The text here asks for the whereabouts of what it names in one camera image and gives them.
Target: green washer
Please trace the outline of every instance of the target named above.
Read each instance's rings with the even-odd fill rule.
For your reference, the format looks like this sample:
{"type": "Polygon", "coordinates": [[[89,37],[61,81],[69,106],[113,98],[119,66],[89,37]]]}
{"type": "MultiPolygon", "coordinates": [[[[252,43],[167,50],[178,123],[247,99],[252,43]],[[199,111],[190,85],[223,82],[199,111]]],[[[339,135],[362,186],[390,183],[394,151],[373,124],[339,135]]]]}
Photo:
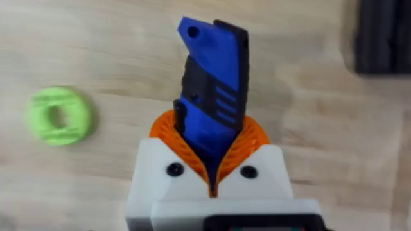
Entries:
{"type": "Polygon", "coordinates": [[[27,120],[31,131],[52,146],[72,144],[83,139],[91,127],[91,110],[83,98],[66,87],[50,87],[38,91],[30,99],[27,120]],[[53,123],[51,110],[59,108],[65,125],[53,123]]]}

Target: orange honeycomb infill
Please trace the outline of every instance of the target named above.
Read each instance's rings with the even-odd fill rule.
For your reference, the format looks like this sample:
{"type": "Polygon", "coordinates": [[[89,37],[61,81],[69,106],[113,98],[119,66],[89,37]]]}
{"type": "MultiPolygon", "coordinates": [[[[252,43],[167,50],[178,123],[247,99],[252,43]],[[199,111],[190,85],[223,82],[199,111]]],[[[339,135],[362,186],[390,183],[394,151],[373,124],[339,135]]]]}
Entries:
{"type": "MultiPolygon", "coordinates": [[[[174,111],[169,110],[158,117],[151,128],[150,138],[160,138],[173,150],[193,171],[195,171],[210,188],[207,169],[195,152],[174,128],[174,111]]],[[[243,130],[237,136],[220,164],[216,176],[216,191],[209,192],[217,197],[218,183],[236,169],[245,159],[254,153],[261,145],[270,141],[260,125],[251,117],[245,116],[243,130]]]]}

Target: blue plastic piece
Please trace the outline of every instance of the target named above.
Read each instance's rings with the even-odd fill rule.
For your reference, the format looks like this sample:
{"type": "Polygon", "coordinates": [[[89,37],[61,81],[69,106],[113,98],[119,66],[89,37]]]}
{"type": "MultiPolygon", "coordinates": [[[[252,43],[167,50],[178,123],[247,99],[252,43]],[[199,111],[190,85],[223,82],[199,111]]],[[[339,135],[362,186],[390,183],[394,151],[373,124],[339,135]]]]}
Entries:
{"type": "MultiPolygon", "coordinates": [[[[189,56],[204,71],[232,90],[239,91],[238,45],[233,33],[213,24],[187,17],[183,17],[181,20],[178,32],[189,51],[189,56]]],[[[216,89],[216,92],[225,96],[225,98],[233,103],[238,103],[236,98],[226,93],[223,89],[216,89]]],[[[192,104],[193,99],[186,99],[183,94],[180,96],[180,102],[187,109],[184,119],[185,130],[182,136],[203,160],[207,169],[211,169],[209,171],[210,175],[210,172],[216,171],[222,157],[239,131],[213,119],[192,104]]],[[[217,99],[215,103],[229,112],[237,112],[236,108],[227,105],[221,100],[217,99]]],[[[223,112],[217,111],[216,114],[228,123],[233,123],[233,119],[226,116],[223,112]]]]}

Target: hole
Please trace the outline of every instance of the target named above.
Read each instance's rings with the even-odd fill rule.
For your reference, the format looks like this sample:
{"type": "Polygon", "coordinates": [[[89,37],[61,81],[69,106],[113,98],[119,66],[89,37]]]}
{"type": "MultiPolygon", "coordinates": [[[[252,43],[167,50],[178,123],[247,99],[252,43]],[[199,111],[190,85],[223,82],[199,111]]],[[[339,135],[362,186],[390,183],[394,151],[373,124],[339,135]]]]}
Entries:
{"type": "Polygon", "coordinates": [[[258,171],[253,166],[244,166],[241,168],[240,173],[247,179],[254,179],[258,176],[258,171]]]}
{"type": "Polygon", "coordinates": [[[200,30],[195,26],[190,26],[187,29],[187,33],[188,33],[188,36],[190,36],[191,38],[197,38],[198,34],[200,33],[200,30]]]}
{"type": "Polygon", "coordinates": [[[180,163],[172,163],[167,167],[167,175],[178,177],[184,172],[184,166],[180,163]]]}
{"type": "Polygon", "coordinates": [[[51,124],[56,128],[63,128],[67,125],[66,114],[59,106],[52,106],[48,110],[48,117],[51,124]]]}
{"type": "Polygon", "coordinates": [[[192,94],[190,96],[190,100],[193,103],[199,103],[200,102],[200,96],[198,96],[198,94],[192,94]]]}
{"type": "Polygon", "coordinates": [[[243,42],[243,47],[244,47],[245,49],[248,49],[248,48],[249,48],[249,39],[248,39],[248,38],[246,38],[246,39],[244,40],[244,42],[243,42]]]}

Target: wood grain surface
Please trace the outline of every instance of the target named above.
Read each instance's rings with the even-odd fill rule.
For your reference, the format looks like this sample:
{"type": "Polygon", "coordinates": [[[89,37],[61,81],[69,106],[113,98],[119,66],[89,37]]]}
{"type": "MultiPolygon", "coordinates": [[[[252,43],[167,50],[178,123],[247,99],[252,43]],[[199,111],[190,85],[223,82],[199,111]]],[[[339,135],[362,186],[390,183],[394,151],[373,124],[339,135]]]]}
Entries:
{"type": "Polygon", "coordinates": [[[0,0],[0,230],[126,230],[140,139],[179,96],[183,15],[250,33],[248,115],[284,151],[296,197],[338,231],[406,230],[411,81],[349,71],[352,0],[0,0]],[[50,147],[30,95],[71,86],[96,132],[50,147]]]}

